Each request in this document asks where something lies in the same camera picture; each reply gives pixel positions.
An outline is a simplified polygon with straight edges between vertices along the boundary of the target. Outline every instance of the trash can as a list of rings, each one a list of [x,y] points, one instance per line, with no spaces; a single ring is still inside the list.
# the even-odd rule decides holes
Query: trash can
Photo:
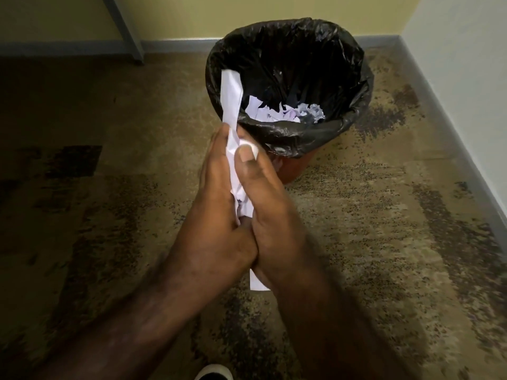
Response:
[[[219,40],[206,61],[206,88],[222,118],[223,69],[238,71],[243,100],[238,123],[270,155],[284,184],[296,179],[318,148],[345,132],[368,109],[373,74],[364,51],[339,25],[311,18],[268,21],[238,28]],[[245,113],[249,97],[278,109],[318,104],[317,123],[261,122]]]

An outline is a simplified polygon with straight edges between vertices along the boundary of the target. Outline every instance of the brown carpet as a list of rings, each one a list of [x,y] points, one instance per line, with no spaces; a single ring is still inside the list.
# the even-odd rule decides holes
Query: brown carpet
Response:
[[[289,192],[390,344],[427,379],[506,379],[506,265],[389,54],[369,113]],[[0,60],[0,373],[22,377],[129,293],[170,247],[219,119],[206,55]],[[208,363],[300,378],[271,293],[247,278],[178,338],[153,379]]]

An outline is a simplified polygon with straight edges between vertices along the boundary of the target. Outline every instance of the crumpled paper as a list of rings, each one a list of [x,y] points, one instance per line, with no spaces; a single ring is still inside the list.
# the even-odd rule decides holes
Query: crumpled paper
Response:
[[[238,125],[239,108],[241,98],[243,97],[243,86],[239,73],[233,70],[222,70],[222,81],[220,84],[220,103],[224,111],[222,122],[229,125],[229,138],[227,140],[226,155],[229,161],[231,173],[231,193],[234,196],[236,221],[239,224],[239,217],[253,217],[254,205],[246,195],[243,186],[239,182],[236,169],[234,168],[234,153],[241,145],[249,145],[252,148],[253,155],[257,159],[259,149],[250,141],[240,139],[236,131]],[[250,289],[255,291],[269,291],[250,270]]]
[[[295,122],[307,122],[315,124],[319,120],[326,118],[323,110],[317,104],[301,103],[297,108],[292,108],[289,105],[283,105],[280,103],[279,111],[271,109],[269,106],[259,108],[263,102],[255,96],[248,98],[248,106],[245,109],[246,114],[257,121],[262,122],[275,122],[275,121],[295,121]]]

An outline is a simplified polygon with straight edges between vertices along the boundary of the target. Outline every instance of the fingernail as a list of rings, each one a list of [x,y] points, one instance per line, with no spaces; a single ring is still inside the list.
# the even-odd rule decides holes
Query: fingernail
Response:
[[[239,158],[242,162],[250,161],[254,159],[254,153],[250,145],[242,145],[238,148]]]

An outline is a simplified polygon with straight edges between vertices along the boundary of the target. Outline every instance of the shoe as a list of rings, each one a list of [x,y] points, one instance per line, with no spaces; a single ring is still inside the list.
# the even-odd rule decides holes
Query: shoe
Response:
[[[233,380],[232,373],[220,364],[206,365],[195,377],[195,380]]]

